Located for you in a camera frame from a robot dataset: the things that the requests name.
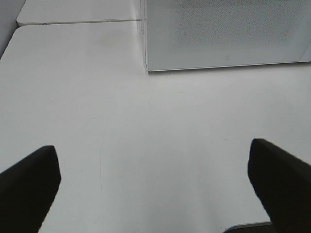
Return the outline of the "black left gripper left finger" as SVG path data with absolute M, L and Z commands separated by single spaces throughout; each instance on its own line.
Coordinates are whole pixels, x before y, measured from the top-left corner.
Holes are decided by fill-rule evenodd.
M 0 231 L 37 233 L 61 183 L 56 149 L 43 146 L 0 174 Z

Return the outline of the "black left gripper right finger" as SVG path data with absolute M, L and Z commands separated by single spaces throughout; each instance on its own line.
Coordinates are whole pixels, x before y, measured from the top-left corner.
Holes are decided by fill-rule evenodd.
M 247 173 L 278 233 L 311 231 L 311 166 L 265 139 L 251 142 Z

